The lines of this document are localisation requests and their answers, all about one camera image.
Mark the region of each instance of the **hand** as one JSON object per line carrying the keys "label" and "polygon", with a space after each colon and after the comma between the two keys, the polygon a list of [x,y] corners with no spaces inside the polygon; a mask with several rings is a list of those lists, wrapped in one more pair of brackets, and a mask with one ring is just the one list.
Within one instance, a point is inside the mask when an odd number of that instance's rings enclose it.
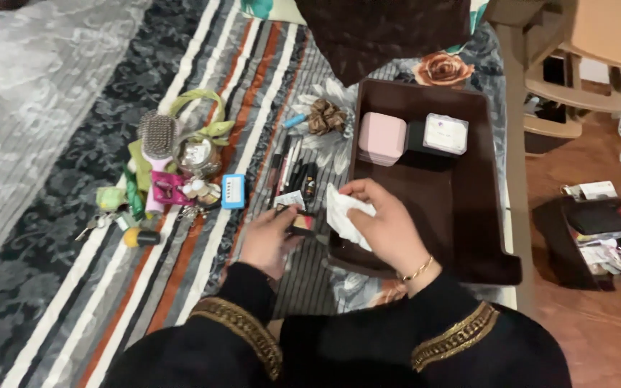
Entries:
{"label": "hand", "polygon": [[297,205],[292,205],[276,217],[275,209],[271,209],[253,220],[246,229],[239,262],[279,280],[284,275],[284,256],[302,239],[286,232],[297,212]]}
{"label": "hand", "polygon": [[[409,212],[399,199],[372,179],[350,181],[339,190],[375,207],[375,217],[351,208],[346,213],[351,223],[368,241],[375,255],[403,276],[414,274],[430,260]],[[429,285],[442,271],[433,259],[426,273],[407,282],[409,295]]]}

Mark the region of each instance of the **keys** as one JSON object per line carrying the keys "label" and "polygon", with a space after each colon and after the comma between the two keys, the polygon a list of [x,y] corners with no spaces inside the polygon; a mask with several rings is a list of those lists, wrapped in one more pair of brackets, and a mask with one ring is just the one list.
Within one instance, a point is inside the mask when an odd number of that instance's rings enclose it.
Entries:
{"label": "keys", "polygon": [[101,216],[93,216],[91,218],[90,221],[88,221],[88,224],[86,225],[86,228],[83,229],[83,231],[81,232],[81,234],[78,235],[78,237],[76,237],[76,241],[80,241],[83,239],[83,237],[86,236],[86,234],[91,231],[94,228],[97,228],[98,226],[101,228],[102,226],[104,226],[104,224],[101,222],[103,218]]}

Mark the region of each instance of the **key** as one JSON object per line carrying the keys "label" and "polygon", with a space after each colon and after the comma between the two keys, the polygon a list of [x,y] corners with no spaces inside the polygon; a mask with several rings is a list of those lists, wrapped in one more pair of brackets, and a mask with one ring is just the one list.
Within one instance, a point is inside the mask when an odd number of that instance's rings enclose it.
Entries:
{"label": "key", "polygon": [[88,233],[88,231],[91,231],[92,229],[97,228],[98,220],[99,220],[99,216],[93,216],[91,220],[88,221],[86,228],[81,232],[81,234],[78,235],[78,237],[76,237],[76,241],[82,240],[83,237],[85,237],[85,235]]}

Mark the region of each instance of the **gold embroidered trim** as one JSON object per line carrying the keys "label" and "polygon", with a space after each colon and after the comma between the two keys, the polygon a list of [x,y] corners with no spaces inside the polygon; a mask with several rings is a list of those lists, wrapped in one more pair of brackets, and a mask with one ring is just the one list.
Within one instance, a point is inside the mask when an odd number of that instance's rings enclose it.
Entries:
{"label": "gold embroidered trim", "polygon": [[250,313],[219,297],[207,297],[193,307],[189,318],[196,315],[219,322],[243,338],[265,366],[270,379],[277,379],[281,370],[281,349],[270,331]]}
{"label": "gold embroidered trim", "polygon": [[499,314],[490,304],[481,302],[463,321],[418,345],[411,353],[411,365],[420,372],[433,361],[444,360],[472,347],[490,333]]}

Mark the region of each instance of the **pink box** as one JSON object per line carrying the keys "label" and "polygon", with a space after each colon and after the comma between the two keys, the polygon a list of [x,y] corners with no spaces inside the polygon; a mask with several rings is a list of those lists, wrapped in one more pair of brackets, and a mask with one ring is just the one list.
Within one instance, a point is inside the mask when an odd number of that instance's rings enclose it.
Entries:
{"label": "pink box", "polygon": [[358,158],[381,166],[392,166],[404,154],[406,121],[368,112],[361,120]]}

